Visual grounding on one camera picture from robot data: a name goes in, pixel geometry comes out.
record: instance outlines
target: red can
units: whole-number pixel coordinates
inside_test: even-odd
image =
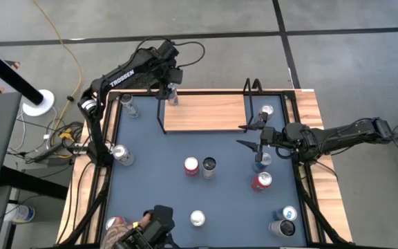
[[[273,178],[267,172],[259,173],[252,181],[252,189],[254,191],[262,191],[271,185]]]
[[[189,157],[184,161],[184,169],[187,176],[195,176],[199,172],[198,159]]]

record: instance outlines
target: soda can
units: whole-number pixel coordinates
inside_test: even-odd
[[[252,181],[252,189],[254,191],[262,191],[271,185],[273,178],[267,172],[259,173]]]
[[[205,179],[213,178],[216,173],[216,160],[214,158],[208,157],[204,159],[202,163],[202,175]]]
[[[189,157],[184,161],[184,169],[187,176],[195,176],[199,172],[198,159]]]
[[[272,161],[271,156],[268,153],[262,154],[262,161],[259,163],[255,162],[253,164],[254,172],[260,173],[264,171],[268,167],[268,165],[271,164],[271,161]]]
[[[193,211],[190,215],[191,224],[195,227],[200,227],[205,223],[205,214],[200,210]]]
[[[107,222],[105,223],[105,230],[108,230],[109,228],[111,228],[111,226],[115,223],[116,219],[122,219],[124,221],[124,223],[127,223],[127,220],[124,217],[114,216],[114,217],[109,218],[107,220]]]
[[[277,236],[290,237],[296,232],[296,227],[291,221],[273,221],[268,225],[268,230]]]
[[[271,119],[271,117],[273,116],[273,112],[274,109],[272,106],[270,106],[269,104],[264,104],[260,109],[259,109],[259,114],[258,114],[258,119],[262,120],[262,113],[266,112],[268,114],[268,120]]]
[[[123,94],[121,96],[121,104],[127,110],[127,113],[130,115],[130,117],[139,117],[139,109],[133,103],[133,96],[131,94]]]
[[[170,105],[178,105],[179,99],[178,99],[178,90],[176,89],[176,85],[173,83],[170,83],[168,85],[168,87],[170,89],[169,104]]]
[[[273,211],[273,218],[277,221],[283,219],[286,219],[288,221],[293,221],[297,218],[297,211],[292,206],[279,208],[278,210]]]
[[[135,161],[135,156],[124,145],[113,148],[113,157],[125,166],[130,166]]]

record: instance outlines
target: wooden board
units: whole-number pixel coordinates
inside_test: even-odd
[[[268,89],[269,91],[290,91],[289,89]],[[123,92],[123,93],[144,93],[146,90],[112,90],[111,92]],[[179,89],[181,92],[185,91],[190,91],[190,92],[195,92],[195,91],[240,91],[242,92],[241,89]],[[321,115],[319,112],[319,106],[317,104],[316,100],[316,94],[314,90],[293,90],[296,93],[296,101],[297,101],[297,106],[299,110],[299,115],[301,118],[301,122],[304,124],[309,125],[310,127],[318,127],[318,128],[323,128],[323,123],[321,119]],[[291,109],[291,105],[289,104],[290,102],[287,101],[287,109],[288,113],[290,116],[290,119],[292,120],[293,117],[293,112]],[[114,101],[112,103],[112,111],[111,111],[111,118],[108,122],[108,132],[107,132],[107,138],[109,140],[113,139],[113,127],[114,124],[116,123],[115,120],[115,113],[117,110],[118,106],[118,101]],[[81,140],[84,141],[87,138],[88,131],[87,128],[84,126],[84,130],[82,133],[82,138]],[[323,164],[327,165],[328,167],[331,167],[334,169],[334,166],[332,164],[332,160],[330,156],[322,156],[321,159],[319,160]],[[81,177],[82,170],[84,169],[85,165],[88,162],[88,157],[87,156],[80,156],[76,159],[75,161],[75,166],[73,168],[73,182],[77,183],[79,178]],[[89,168],[86,170],[83,179],[81,181],[81,193],[89,193],[91,189],[91,185],[93,182],[93,170],[94,167],[89,166]],[[99,184],[97,186],[97,190],[99,191],[100,186],[104,182],[104,177],[102,177],[104,173],[101,173],[101,177],[99,179]],[[342,198],[340,195],[340,189],[339,185],[336,182],[336,178],[327,170],[323,169],[322,167],[319,167],[317,165],[312,166],[312,175],[314,179],[314,185],[316,188],[316,195],[317,199],[319,202],[319,209],[323,213],[323,215],[326,217],[326,219],[330,222],[330,224],[333,226],[334,229],[339,233],[341,237],[344,239],[351,241],[351,234],[350,234],[350,229],[348,226],[348,221],[346,219],[345,215],[345,210],[343,208],[343,202]],[[76,201],[76,190],[77,190],[77,184],[74,184],[72,187],[73,190],[73,195],[72,195],[72,211],[70,213],[70,219],[67,225],[67,228],[65,230],[65,233],[62,237],[63,241],[67,236],[71,233],[72,227],[73,227],[73,218],[75,215],[75,201]],[[68,214],[68,208],[69,208],[69,195],[67,196],[66,200],[66,205],[64,207],[64,211],[62,214],[62,219],[61,219],[61,225],[59,227],[59,234],[61,234],[62,230],[64,229],[64,226],[66,224],[67,220],[67,214]],[[87,209],[88,205],[88,195],[87,194],[82,194],[79,197],[79,203],[77,206],[77,222],[79,223],[79,220],[83,217],[85,214],[85,211]],[[96,233],[96,226],[97,226],[97,218],[98,218],[98,211],[93,215],[91,226],[90,226],[90,232],[88,236],[88,242],[92,243],[95,241],[95,233]],[[317,236],[317,231],[316,231],[316,226],[315,226],[315,220],[314,216],[312,216],[312,213],[309,209],[307,209],[309,221],[310,221],[310,227],[311,227],[311,234],[313,241],[318,241],[318,236]]]
[[[229,131],[247,124],[243,95],[179,95],[165,102],[166,131]]]

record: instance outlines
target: white base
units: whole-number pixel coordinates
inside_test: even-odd
[[[52,109],[53,105],[55,104],[55,96],[49,90],[39,90],[39,92],[44,96],[41,104],[38,105],[29,105],[29,104],[22,104],[22,111],[30,117],[37,117],[41,116],[50,109]]]

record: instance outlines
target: black pole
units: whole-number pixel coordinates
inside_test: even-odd
[[[0,59],[0,78],[33,104],[41,104],[43,95]]]
[[[65,200],[68,188],[52,183],[9,167],[3,166],[0,171],[0,185],[9,185],[21,190]]]

